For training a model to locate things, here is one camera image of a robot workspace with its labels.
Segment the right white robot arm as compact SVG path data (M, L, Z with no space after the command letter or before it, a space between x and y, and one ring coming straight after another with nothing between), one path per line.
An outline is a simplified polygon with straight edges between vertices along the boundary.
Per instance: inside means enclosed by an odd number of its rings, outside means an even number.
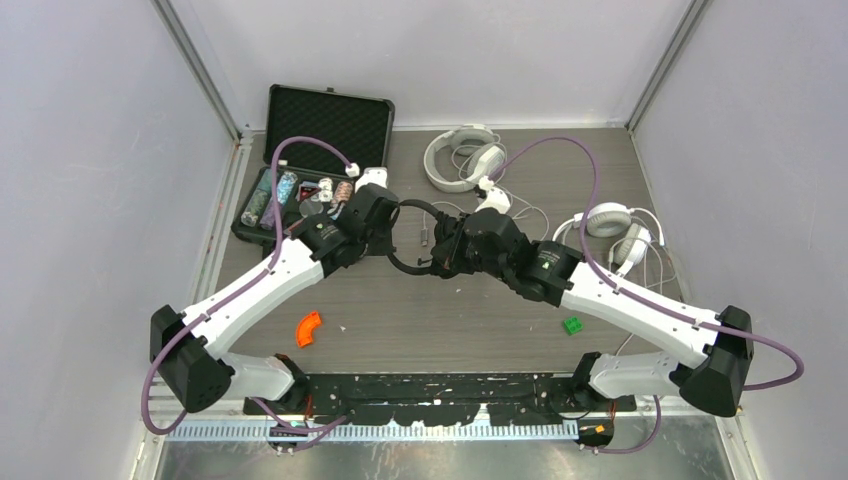
M584 355L571 397L584 410L630 395L678 396L719 417L737 413L754 356L751 317L664 297L555 241L531 241L493 208L436 214L432 274L486 273L522 298L589 314L659 347L654 354Z

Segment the black wired headphones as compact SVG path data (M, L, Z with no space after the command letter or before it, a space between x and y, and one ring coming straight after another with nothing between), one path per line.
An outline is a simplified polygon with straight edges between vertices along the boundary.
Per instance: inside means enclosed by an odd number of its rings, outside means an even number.
M436 226L437 217L439 215L451 215L440 209L438 209L434 204L426 202L424 200L419 199L407 199L400 201L398 204L398 211L396 215L396 221L394 226L397 223L397 220L400 216L401 210L405 207L415 208L422 212L422 229L420 231L420 244L423 247L429 247L430 251L432 247L435 245L435 237L434 237L434 227ZM457 215L451 215L454 217L469 215L464 210L460 209ZM391 265L394 266L397 270L402 273L411 276L434 276L429 273L429 266L431 262L431 254L429 258L421 258L419 257L417 263L415 265L409 265L402 262L394 253L389 254L387 256Z

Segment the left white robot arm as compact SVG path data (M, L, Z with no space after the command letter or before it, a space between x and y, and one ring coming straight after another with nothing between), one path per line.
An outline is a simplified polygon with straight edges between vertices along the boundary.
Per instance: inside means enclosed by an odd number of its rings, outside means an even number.
M169 305L157 310L151 364L183 409L196 413L221 399L260 397L284 414L298 412L307 389L289 364L230 349L293 295L359 261L390 231L398 204L386 188L367 184L337 217L319 213L294 223L267 259L216 294L180 312Z

